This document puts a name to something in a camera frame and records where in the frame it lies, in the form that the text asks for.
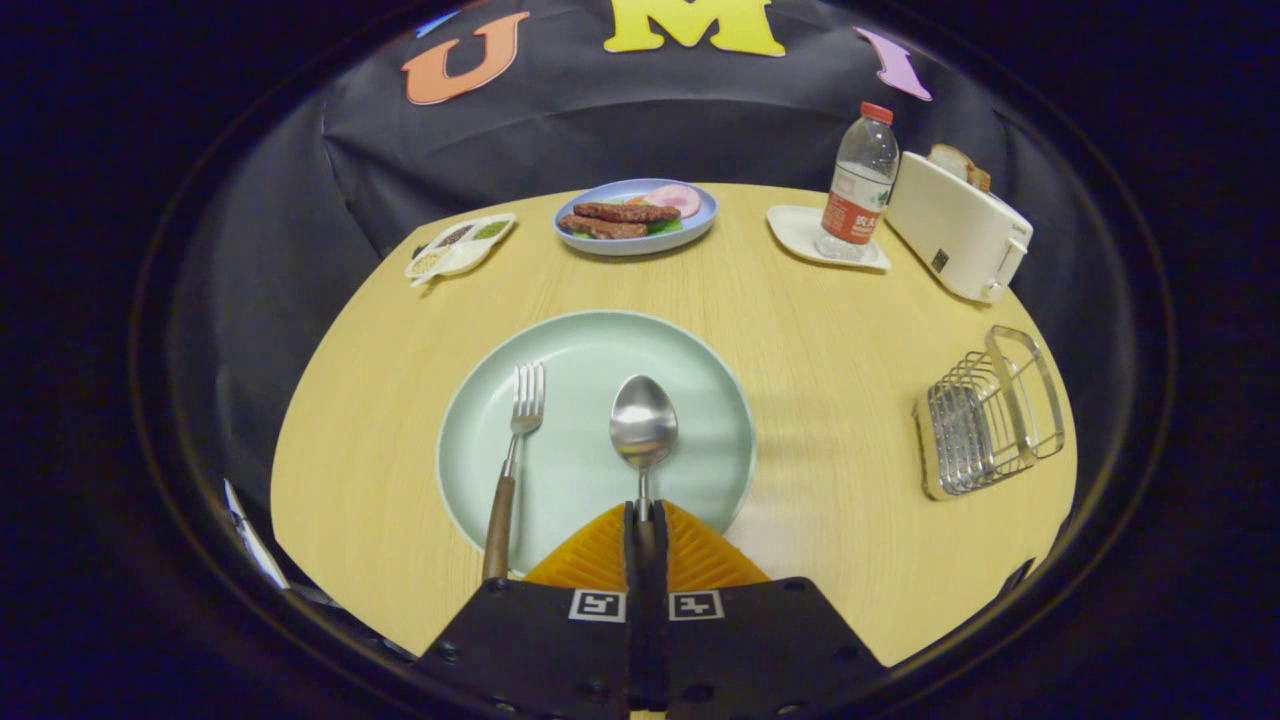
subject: wire rack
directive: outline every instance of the wire rack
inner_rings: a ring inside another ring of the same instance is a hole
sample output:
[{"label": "wire rack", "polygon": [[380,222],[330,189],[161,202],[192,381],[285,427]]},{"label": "wire rack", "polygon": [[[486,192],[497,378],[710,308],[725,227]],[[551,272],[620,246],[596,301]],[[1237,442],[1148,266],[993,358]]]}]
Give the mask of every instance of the wire rack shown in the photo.
[{"label": "wire rack", "polygon": [[[1037,373],[1027,373],[1030,368]],[[1006,480],[1066,442],[1039,345],[1002,325],[987,332],[986,350],[966,354],[916,398],[911,415],[920,428],[924,491],[934,500]]]}]

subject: spice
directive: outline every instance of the spice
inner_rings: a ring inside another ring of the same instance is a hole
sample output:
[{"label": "spice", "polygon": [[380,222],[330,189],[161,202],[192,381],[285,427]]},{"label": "spice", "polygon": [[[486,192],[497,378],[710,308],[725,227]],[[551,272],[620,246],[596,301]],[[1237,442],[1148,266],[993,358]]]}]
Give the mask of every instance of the spice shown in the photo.
[{"label": "spice", "polygon": [[451,232],[448,237],[440,241],[440,245],[438,247],[448,247],[454,242],[462,240],[462,236],[467,234],[468,229],[471,229],[471,225],[462,225],[461,228]]},{"label": "spice", "polygon": [[440,258],[444,258],[445,254],[448,254],[448,250],[443,250],[443,249],[439,249],[439,247],[435,249],[435,250],[430,250],[428,252],[424,252],[416,260],[413,260],[413,264],[410,266],[408,272],[411,274],[415,274],[415,275],[425,274],[436,263],[439,263]]},{"label": "spice", "polygon": [[507,220],[498,220],[495,223],[489,223],[488,225],[476,231],[474,240],[489,240],[490,237],[497,237],[502,232],[502,228],[507,227]]}]

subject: red bottle cap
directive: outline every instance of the red bottle cap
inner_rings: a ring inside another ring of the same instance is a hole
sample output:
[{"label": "red bottle cap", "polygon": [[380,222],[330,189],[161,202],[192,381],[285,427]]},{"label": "red bottle cap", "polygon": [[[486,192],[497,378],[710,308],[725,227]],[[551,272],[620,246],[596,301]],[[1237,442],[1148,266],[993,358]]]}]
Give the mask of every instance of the red bottle cap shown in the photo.
[{"label": "red bottle cap", "polygon": [[863,102],[861,113],[873,120],[879,120],[882,123],[893,123],[893,110],[887,108],[881,108],[879,105],[872,105],[870,102]]}]

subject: water bottle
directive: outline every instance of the water bottle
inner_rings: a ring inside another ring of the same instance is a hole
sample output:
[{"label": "water bottle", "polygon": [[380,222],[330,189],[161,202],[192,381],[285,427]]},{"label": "water bottle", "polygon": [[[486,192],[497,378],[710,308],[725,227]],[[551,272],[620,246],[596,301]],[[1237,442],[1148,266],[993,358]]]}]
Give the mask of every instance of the water bottle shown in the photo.
[{"label": "water bottle", "polygon": [[818,252],[838,260],[863,256],[897,178],[897,140],[890,129],[893,113],[863,102],[861,114],[840,141],[822,214],[826,232],[814,243]]}]

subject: table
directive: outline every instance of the table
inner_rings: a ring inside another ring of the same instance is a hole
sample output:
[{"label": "table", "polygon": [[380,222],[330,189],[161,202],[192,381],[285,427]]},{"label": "table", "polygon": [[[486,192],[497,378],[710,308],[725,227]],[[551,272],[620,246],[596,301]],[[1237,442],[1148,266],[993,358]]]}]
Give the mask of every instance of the table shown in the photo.
[{"label": "table", "polygon": [[392,252],[329,328],[280,432],[271,519],[298,566],[356,618],[421,653],[480,579],[481,555],[454,528],[434,477],[445,406],[512,334],[593,309],[676,323],[732,368],[755,418],[758,459],[726,537],[772,578],[812,578],[882,664],[955,629],[1019,565],[1043,559],[1075,489],[1066,398],[1062,452],[948,502],[922,491],[910,413],[993,324],[1046,346],[1016,297],[986,306],[950,295],[886,223],[873,237],[893,263],[888,273],[803,261],[764,214],[822,208],[822,193],[701,186],[719,199],[716,225],[657,256],[604,259],[562,243],[550,218],[572,192],[426,225],[430,238],[463,218],[518,215],[467,274],[411,290],[402,273],[415,242]]}]

